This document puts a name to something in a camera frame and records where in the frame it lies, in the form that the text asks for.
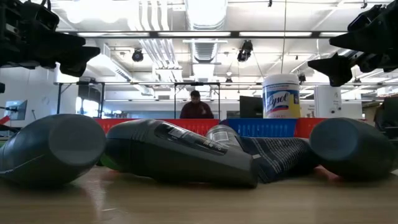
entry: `wooden table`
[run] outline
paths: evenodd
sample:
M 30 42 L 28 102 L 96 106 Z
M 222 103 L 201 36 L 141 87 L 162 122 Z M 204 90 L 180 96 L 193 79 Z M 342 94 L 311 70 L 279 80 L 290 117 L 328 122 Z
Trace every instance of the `wooden table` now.
M 61 190 L 0 182 L 0 195 L 0 224 L 398 223 L 395 175 L 367 184 L 311 176 L 247 190 L 163 185 L 94 168 Z

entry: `black monitor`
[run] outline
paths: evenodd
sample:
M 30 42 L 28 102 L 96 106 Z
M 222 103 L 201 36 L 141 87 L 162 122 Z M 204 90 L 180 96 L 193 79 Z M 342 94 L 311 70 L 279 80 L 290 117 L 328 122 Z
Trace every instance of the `black monitor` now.
M 239 110 L 241 118 L 263 118 L 262 98 L 240 96 L 239 97 Z

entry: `lysol wipes container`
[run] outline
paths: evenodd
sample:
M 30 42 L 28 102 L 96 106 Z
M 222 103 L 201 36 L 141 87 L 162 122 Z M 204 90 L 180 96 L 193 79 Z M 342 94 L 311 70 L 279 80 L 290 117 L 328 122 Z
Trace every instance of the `lysol wipes container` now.
M 262 83 L 264 118 L 299 118 L 300 85 L 296 75 L 269 75 Z

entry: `blue crate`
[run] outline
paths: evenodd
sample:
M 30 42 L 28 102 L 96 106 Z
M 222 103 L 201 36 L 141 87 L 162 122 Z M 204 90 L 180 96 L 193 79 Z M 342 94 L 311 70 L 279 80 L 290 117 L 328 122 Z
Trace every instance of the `blue crate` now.
M 226 119 L 228 125 L 242 137 L 291 138 L 297 119 Z

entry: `man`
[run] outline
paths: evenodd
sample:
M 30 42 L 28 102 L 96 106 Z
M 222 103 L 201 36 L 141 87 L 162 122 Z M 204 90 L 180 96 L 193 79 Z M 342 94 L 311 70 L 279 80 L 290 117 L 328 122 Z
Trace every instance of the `man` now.
M 191 102 L 184 105 L 181 110 L 181 119 L 213 119 L 213 113 L 209 105 L 200 101 L 200 93 L 197 90 L 191 92 Z

